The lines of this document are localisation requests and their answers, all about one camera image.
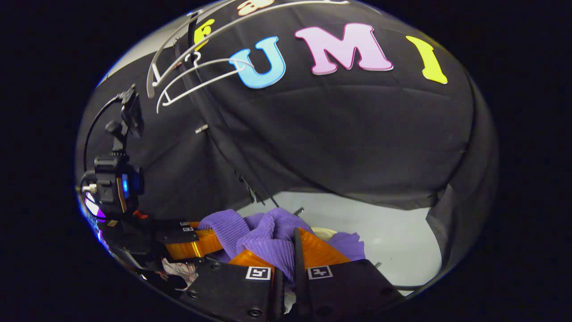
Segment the pink letter m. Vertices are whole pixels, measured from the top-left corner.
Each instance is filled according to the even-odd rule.
[[[315,75],[331,74],[337,65],[330,62],[326,51],[342,66],[351,69],[356,49],[362,59],[358,62],[365,70],[391,70],[393,64],[388,61],[374,37],[374,28],[363,23],[348,23],[344,27],[343,39],[339,40],[320,27],[309,27],[298,30],[296,38],[302,38],[314,57],[312,73]]]

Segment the purple knit fabric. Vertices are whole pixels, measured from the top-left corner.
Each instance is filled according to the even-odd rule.
[[[300,217],[282,208],[274,208],[264,214],[258,226],[239,238],[236,251],[244,249],[262,258],[284,272],[287,279],[294,276],[294,230],[301,227],[314,233]]]
[[[350,261],[364,260],[364,243],[359,241],[357,233],[337,233],[327,243],[340,253],[344,254]]]
[[[258,213],[241,217],[234,210],[219,211],[206,216],[198,229],[213,229],[224,251],[213,253],[220,261],[229,262],[245,249],[274,265],[284,272],[292,282],[294,277],[295,229],[314,234],[313,230],[300,217],[282,208],[274,208],[266,214]],[[350,260],[365,258],[364,243],[359,242],[356,233],[337,233],[329,241],[332,247]]]
[[[247,223],[236,211],[229,209],[210,214],[198,224],[199,230],[212,229],[230,258],[235,258],[237,240],[250,231]]]

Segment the blue letter u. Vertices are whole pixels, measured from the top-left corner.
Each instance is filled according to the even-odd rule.
[[[266,58],[270,62],[270,70],[264,74],[258,74],[254,68],[239,61],[234,62],[231,60],[229,62],[231,65],[234,65],[236,69],[245,67],[244,70],[239,72],[240,79],[243,81],[244,85],[250,88],[268,87],[279,81],[282,76],[284,76],[284,72],[286,71],[286,64],[284,63],[284,59],[282,58],[282,54],[278,50],[278,47],[276,47],[277,41],[278,37],[272,36],[256,43],[255,48],[262,49],[266,55]],[[231,59],[248,61],[252,64],[250,58],[248,58],[248,55],[250,55],[250,49],[243,49],[232,55]]]

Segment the white floor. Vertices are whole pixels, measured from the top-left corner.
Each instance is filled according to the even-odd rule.
[[[358,233],[366,258],[380,262],[378,269],[394,285],[423,285],[441,267],[437,240],[425,220],[429,208],[397,210],[332,194],[282,192],[274,199],[291,213],[303,207],[300,218],[312,227]],[[246,217],[274,208],[270,200],[264,202],[237,212]]]

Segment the orange gripper pad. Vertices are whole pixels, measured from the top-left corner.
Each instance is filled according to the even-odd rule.
[[[304,253],[304,269],[350,262],[349,258],[325,241],[302,228],[298,229],[300,229],[302,252]]]
[[[203,257],[206,254],[221,250],[223,246],[212,229],[196,230],[198,241],[180,244],[167,244],[165,247],[174,260]]]
[[[272,273],[274,273],[274,265],[264,261],[248,249],[243,250],[228,263],[240,266],[270,267],[272,269]]]

